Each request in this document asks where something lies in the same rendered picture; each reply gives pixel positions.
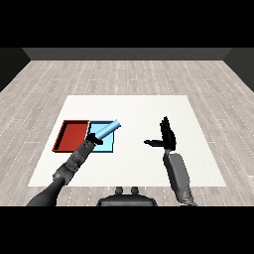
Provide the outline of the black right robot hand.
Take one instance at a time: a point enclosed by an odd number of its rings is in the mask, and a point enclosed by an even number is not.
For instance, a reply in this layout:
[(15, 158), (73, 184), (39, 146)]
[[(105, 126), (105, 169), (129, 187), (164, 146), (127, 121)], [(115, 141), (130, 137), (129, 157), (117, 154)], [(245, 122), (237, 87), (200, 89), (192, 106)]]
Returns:
[(163, 147), (165, 150), (175, 151), (177, 147), (176, 135), (171, 129), (167, 116), (160, 123), (162, 139), (161, 140), (145, 140), (144, 143), (152, 147)]

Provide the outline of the light blue can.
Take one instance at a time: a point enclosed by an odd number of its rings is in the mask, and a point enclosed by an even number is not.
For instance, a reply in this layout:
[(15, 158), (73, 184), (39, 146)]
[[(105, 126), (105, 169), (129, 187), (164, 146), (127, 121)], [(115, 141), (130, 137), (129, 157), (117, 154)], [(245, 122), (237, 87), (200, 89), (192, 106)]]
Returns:
[(120, 127), (120, 123), (118, 120), (115, 120), (111, 122), (110, 124), (106, 125), (104, 128), (99, 130), (98, 132), (95, 133), (95, 137), (98, 140), (102, 140), (104, 137), (109, 135), (110, 133), (114, 132), (116, 129)]

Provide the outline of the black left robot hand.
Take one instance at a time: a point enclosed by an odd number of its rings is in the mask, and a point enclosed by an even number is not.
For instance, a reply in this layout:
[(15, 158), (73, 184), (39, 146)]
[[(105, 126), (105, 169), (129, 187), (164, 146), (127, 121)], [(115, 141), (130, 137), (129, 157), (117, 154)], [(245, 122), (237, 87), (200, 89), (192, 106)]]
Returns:
[(99, 140), (94, 133), (89, 133), (87, 136), (86, 136), (86, 141), (88, 142), (91, 142), (95, 145), (102, 145), (103, 144), (103, 141), (102, 140)]

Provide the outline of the light blue shallow open box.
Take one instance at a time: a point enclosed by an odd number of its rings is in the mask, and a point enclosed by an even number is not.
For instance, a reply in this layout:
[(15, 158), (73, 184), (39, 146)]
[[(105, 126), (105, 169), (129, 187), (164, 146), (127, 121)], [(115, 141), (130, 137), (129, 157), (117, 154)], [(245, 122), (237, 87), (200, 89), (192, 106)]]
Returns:
[[(91, 120), (88, 124), (88, 129), (86, 135), (89, 133), (96, 133), (106, 125), (110, 124), (112, 121), (102, 121), (102, 120)], [(92, 150), (93, 153), (112, 153), (114, 145), (114, 132), (110, 133), (102, 139), (102, 145), (95, 145)]]

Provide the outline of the red shallow open box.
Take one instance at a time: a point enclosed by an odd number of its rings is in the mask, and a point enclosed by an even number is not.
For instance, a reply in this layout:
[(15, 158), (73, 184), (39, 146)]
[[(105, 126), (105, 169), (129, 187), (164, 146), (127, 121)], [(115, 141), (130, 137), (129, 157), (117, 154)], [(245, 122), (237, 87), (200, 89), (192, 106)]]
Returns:
[(88, 123), (88, 120), (65, 120), (52, 151), (72, 153), (85, 139)]

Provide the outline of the dark grey robot body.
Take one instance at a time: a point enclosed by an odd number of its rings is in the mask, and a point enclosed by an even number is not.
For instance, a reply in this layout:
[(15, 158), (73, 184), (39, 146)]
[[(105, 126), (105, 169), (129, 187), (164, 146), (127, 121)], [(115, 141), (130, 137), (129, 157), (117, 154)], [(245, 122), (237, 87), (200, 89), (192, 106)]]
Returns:
[(130, 194), (124, 194), (122, 187), (115, 189), (115, 194), (101, 198), (97, 206), (157, 206), (153, 198), (139, 194), (137, 187), (131, 188)]

